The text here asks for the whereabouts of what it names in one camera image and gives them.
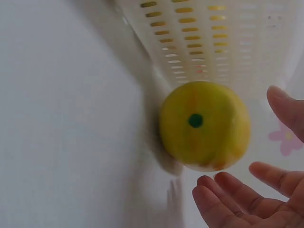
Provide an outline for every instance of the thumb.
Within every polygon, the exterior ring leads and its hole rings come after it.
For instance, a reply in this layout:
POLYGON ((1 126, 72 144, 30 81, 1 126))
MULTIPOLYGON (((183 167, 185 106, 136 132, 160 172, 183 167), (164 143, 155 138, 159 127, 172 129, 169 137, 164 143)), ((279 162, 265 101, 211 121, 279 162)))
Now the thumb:
POLYGON ((269 87, 267 98, 279 120, 304 142, 304 101, 293 99, 276 86, 269 87))

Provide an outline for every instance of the hand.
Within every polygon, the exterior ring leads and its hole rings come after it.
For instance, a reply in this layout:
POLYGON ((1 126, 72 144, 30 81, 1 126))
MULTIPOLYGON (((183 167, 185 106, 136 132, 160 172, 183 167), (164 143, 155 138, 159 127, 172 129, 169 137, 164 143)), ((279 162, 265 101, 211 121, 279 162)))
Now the hand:
MULTIPOLYGON (((267 98, 276 116, 304 142, 304 101, 294 100, 271 86, 267 98)), ((289 198, 267 199, 247 185, 221 172, 202 176, 193 190, 198 209, 210 228, 304 227, 304 172, 285 171, 261 162, 249 167, 262 182, 289 198)))

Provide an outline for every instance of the white plastic basket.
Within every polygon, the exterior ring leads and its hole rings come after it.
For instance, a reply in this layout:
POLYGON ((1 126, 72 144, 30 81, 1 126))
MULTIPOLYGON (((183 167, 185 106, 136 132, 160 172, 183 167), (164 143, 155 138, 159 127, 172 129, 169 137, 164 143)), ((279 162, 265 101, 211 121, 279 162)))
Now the white plastic basket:
POLYGON ((214 81, 263 98, 286 86, 303 52, 302 0, 117 2, 172 88, 214 81))

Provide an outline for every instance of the yellow fruit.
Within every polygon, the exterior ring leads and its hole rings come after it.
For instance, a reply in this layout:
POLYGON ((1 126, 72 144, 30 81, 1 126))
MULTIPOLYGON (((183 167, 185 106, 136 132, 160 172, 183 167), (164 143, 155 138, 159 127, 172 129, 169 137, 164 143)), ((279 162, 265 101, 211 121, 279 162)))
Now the yellow fruit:
POLYGON ((165 149, 181 163, 201 171, 219 171, 245 154, 250 118, 230 89, 211 82, 190 82, 175 89, 160 113, 165 149))

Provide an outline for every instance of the pink flower sticker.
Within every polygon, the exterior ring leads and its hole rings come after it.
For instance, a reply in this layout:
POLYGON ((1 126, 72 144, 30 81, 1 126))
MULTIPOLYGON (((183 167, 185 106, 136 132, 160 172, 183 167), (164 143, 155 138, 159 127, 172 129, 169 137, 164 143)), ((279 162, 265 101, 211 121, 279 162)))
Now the pink flower sticker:
POLYGON ((291 154, 292 150, 299 150, 303 148, 303 143, 296 137, 296 135, 279 121, 280 130, 271 132, 268 137, 271 141, 281 141, 281 153, 284 156, 291 154))

